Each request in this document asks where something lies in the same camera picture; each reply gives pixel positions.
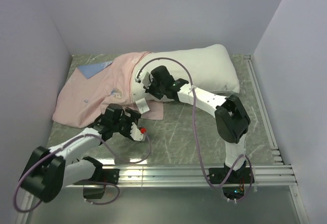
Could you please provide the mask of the white pillow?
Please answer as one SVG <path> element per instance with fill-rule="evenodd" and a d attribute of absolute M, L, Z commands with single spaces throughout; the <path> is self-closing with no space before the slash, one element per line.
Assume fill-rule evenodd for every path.
<path fill-rule="evenodd" d="M 171 52 L 149 53 L 134 67 L 131 80 L 131 100 L 147 100 L 150 111 L 163 112 L 163 105 L 153 96 L 146 94 L 142 84 L 135 81 L 142 66 L 142 72 L 151 72 L 164 65 L 173 78 L 189 81 L 190 73 L 195 87 L 214 94 L 232 94 L 240 92 L 237 72 L 225 46 L 215 44 L 206 48 L 179 50 Z"/>

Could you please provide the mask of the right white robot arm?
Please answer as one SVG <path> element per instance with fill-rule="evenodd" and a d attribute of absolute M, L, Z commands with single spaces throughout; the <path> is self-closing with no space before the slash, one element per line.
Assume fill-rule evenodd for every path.
<path fill-rule="evenodd" d="M 189 72 L 186 79 L 174 79 L 161 65 L 150 73 L 140 75 L 145 92 L 157 99 L 167 97 L 192 105 L 215 118 L 219 136 L 225 141 L 225 177 L 231 183 L 238 182 L 246 168 L 245 139 L 250 118 L 241 100 L 235 95 L 219 96 L 194 85 Z"/>

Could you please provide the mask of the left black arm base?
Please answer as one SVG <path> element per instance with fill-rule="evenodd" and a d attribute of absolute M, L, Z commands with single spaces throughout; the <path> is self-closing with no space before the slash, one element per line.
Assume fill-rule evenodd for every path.
<path fill-rule="evenodd" d="M 118 187 L 120 177 L 120 169 L 102 169 L 98 176 L 93 176 L 90 180 L 85 182 L 86 185 L 99 185 L 99 187 L 84 187 L 83 188 L 83 198 L 90 204 L 104 205 L 109 204 L 118 199 L 120 196 L 120 188 Z M 107 188 L 113 187 L 116 189 L 116 196 L 104 203 L 95 203 L 92 200 L 99 200 L 105 196 L 105 191 Z"/>

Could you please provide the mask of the pink cartoon pillowcase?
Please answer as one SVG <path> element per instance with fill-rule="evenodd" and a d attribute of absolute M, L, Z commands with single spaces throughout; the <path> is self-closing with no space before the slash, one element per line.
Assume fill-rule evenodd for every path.
<path fill-rule="evenodd" d="M 123 54 L 112 64 L 87 79 L 76 68 L 57 98 L 54 122 L 83 128 L 103 114 L 110 103 L 123 108 L 137 108 L 136 101 L 145 95 L 132 88 L 139 64 L 149 52 Z"/>

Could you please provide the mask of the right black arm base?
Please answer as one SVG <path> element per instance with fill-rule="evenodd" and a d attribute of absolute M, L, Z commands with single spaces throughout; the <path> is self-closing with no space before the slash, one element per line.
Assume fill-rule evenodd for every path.
<path fill-rule="evenodd" d="M 247 190 L 254 184 L 254 173 L 246 164 L 236 171 L 232 170 L 230 174 L 228 172 L 229 168 L 226 165 L 222 168 L 212 167 L 208 169 L 207 176 L 214 186 L 224 183 L 221 187 L 223 197 L 236 204 L 246 196 Z"/>

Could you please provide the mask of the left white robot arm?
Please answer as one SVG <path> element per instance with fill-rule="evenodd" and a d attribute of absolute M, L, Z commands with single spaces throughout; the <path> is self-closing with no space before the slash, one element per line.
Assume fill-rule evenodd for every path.
<path fill-rule="evenodd" d="M 118 173 L 104 172 L 103 164 L 83 154 L 103 145 L 115 133 L 143 141 L 146 129 L 138 126 L 140 112 L 110 104 L 104 114 L 73 138 L 51 148 L 37 147 L 20 178 L 20 187 L 44 203 L 52 201 L 65 186 L 78 182 L 118 183 Z"/>

